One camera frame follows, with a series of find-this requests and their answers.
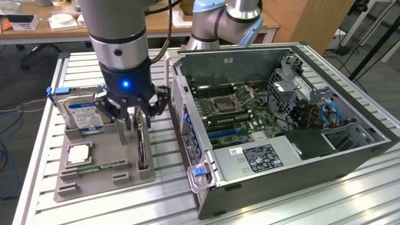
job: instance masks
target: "office chair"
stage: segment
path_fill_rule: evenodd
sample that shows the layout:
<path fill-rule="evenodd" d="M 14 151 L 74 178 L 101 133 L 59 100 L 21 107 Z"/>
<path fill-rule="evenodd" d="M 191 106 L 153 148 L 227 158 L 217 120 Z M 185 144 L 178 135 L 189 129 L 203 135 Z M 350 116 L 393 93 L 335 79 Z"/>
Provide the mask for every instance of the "office chair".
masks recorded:
<path fill-rule="evenodd" d="M 29 54 L 21 59 L 21 68 L 23 70 L 29 70 L 31 69 L 30 64 L 27 63 L 29 60 L 45 49 L 45 48 L 53 48 L 54 50 L 58 51 L 58 53 L 62 53 L 63 50 L 54 44 L 54 43 L 43 43 L 39 46 L 37 46 L 34 48 L 34 50 L 31 52 L 29 52 Z M 86 41 L 86 47 L 90 48 L 93 47 L 93 42 L 91 41 Z M 26 49 L 25 45 L 17 45 L 17 48 L 23 51 Z"/>

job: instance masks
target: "power supply label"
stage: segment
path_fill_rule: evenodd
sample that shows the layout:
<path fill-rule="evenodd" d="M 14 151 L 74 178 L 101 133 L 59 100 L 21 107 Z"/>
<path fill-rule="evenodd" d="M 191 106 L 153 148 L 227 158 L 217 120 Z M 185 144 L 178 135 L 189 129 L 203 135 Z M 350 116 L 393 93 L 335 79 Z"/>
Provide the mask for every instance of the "power supply label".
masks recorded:
<path fill-rule="evenodd" d="M 69 106 L 77 126 L 83 131 L 99 130 L 103 127 L 101 115 L 95 112 L 93 103 L 75 104 Z"/>
<path fill-rule="evenodd" d="M 281 157 L 271 144 L 243 150 L 251 169 L 255 173 L 283 166 Z"/>

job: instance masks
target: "blue led light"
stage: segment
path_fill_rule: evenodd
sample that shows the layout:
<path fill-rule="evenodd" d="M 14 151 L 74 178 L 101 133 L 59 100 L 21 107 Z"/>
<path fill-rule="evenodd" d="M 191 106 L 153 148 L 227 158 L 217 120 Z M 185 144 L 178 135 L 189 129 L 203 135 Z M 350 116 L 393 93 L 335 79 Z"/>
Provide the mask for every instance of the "blue led light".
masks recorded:
<path fill-rule="evenodd" d="M 123 88 L 130 88 L 131 87 L 130 81 L 123 81 L 122 86 L 123 86 Z"/>

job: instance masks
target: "blue cable on floor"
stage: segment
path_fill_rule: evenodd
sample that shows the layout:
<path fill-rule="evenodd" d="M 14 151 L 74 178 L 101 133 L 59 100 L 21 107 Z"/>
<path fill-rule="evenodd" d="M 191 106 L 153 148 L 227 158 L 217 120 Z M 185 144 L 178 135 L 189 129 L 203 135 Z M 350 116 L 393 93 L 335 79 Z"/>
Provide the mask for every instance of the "blue cable on floor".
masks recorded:
<path fill-rule="evenodd" d="M 0 117 L 5 117 L 7 119 L 19 120 L 19 126 L 15 129 L 15 131 L 13 131 L 6 137 L 0 138 L 0 144 L 2 144 L 2 147 L 3 147 L 3 149 L 0 149 L 0 152 L 3 152 L 5 155 L 7 156 L 6 159 L 10 161 L 11 168 L 13 168 L 13 171 L 14 171 L 14 187 L 13 187 L 13 190 L 0 198 L 0 202 L 2 202 L 18 190 L 18 188 L 19 188 L 19 174 L 18 174 L 18 170 L 15 169 L 14 160 L 11 158 L 11 155 L 10 155 L 9 151 L 6 150 L 6 146 L 5 146 L 5 144 L 3 144 L 2 141 L 5 141 L 6 139 L 9 139 L 21 130 L 22 119 L 19 117 L 6 116 L 6 115 L 0 115 Z"/>
<path fill-rule="evenodd" d="M 18 175 L 18 170 L 15 169 L 15 164 L 11 158 L 10 153 L 5 150 L 0 149 L 0 151 L 7 155 L 7 159 L 10 161 L 11 167 L 13 167 L 13 171 L 14 171 L 14 188 L 13 190 L 0 198 L 0 202 L 3 201 L 5 198 L 7 198 L 17 190 L 19 187 L 19 175 Z"/>
<path fill-rule="evenodd" d="M 22 119 L 21 119 L 19 117 L 6 116 L 6 115 L 2 115 L 2 114 L 0 114 L 0 117 L 5 117 L 5 118 L 7 118 L 7 119 L 15 119 L 15 120 L 19 120 L 19 126 L 18 126 L 18 128 L 15 129 L 15 131 L 14 131 L 11 134 L 9 134 L 6 137 L 0 138 L 0 141 L 5 141 L 7 138 L 10 138 L 10 137 L 19 131 L 19 129 L 21 129 L 23 123 L 22 123 Z"/>

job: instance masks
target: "screw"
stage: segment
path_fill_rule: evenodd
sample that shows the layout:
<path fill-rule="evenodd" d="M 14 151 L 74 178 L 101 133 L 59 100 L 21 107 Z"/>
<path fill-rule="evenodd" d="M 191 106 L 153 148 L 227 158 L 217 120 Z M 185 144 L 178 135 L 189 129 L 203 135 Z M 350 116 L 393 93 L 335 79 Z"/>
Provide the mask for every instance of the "screw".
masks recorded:
<path fill-rule="evenodd" d="M 123 55 L 123 51 L 121 49 L 114 50 L 114 54 L 117 56 L 122 56 Z"/>

